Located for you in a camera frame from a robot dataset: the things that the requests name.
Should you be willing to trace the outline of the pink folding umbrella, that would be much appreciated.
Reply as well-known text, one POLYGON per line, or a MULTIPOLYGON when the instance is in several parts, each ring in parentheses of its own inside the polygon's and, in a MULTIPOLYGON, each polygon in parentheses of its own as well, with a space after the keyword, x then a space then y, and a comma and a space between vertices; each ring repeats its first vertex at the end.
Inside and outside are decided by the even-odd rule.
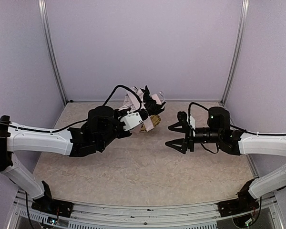
POLYGON ((138 88, 131 87, 132 92, 127 91, 124 97, 123 105, 118 109, 121 112, 135 112, 141 108, 147 108, 152 103, 161 104, 165 102, 164 93, 162 91, 151 94, 148 86, 138 88))

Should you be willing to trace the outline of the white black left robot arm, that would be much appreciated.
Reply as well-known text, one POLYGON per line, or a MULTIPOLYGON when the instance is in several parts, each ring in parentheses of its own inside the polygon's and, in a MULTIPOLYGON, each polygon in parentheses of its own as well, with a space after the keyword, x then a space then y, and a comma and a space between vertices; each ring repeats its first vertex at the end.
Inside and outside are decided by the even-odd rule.
POLYGON ((114 140, 131 136, 131 130, 152 115, 164 111, 163 104, 147 102, 134 111, 106 105, 88 112, 82 126, 61 129, 34 129, 12 123, 8 115, 0 118, 0 173, 21 187, 34 202, 52 201, 47 183, 39 181, 18 161, 15 151, 50 152, 69 157, 85 157, 103 152, 114 140))

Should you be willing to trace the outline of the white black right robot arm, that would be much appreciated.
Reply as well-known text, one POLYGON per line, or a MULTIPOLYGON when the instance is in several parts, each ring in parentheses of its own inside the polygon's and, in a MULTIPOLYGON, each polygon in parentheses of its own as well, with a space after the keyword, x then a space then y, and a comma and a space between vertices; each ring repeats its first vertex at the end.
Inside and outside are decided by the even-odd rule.
MULTIPOLYGON (((207 127, 196 127, 191 112, 179 111, 177 123, 170 131, 183 133, 184 138, 167 141, 165 145, 185 154, 194 145, 215 144, 217 151, 230 155, 275 155, 286 157, 286 133, 253 133, 230 124, 230 114, 222 107, 207 109, 207 127)), ((258 199, 264 194, 286 187, 286 163, 267 175, 252 179, 238 192, 239 198, 258 199)))

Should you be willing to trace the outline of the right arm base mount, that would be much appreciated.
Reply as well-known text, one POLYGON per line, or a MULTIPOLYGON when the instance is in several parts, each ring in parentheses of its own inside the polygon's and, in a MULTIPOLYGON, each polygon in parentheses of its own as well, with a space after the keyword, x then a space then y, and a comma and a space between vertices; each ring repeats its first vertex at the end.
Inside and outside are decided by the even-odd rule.
POLYGON ((221 217, 248 212, 260 207, 258 200, 249 194, 249 186, 253 181, 254 179, 251 179, 244 184, 237 193, 237 198, 221 201, 217 204, 221 217))

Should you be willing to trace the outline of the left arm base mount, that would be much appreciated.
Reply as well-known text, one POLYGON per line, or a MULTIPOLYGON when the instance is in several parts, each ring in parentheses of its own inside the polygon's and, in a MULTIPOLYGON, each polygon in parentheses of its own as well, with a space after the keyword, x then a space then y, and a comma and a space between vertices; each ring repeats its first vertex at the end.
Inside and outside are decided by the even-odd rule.
POLYGON ((74 207, 72 202, 54 199, 51 195, 50 187, 42 181, 44 193, 43 196, 34 199, 31 208, 40 212, 56 215, 57 217, 71 217, 71 213, 74 207))

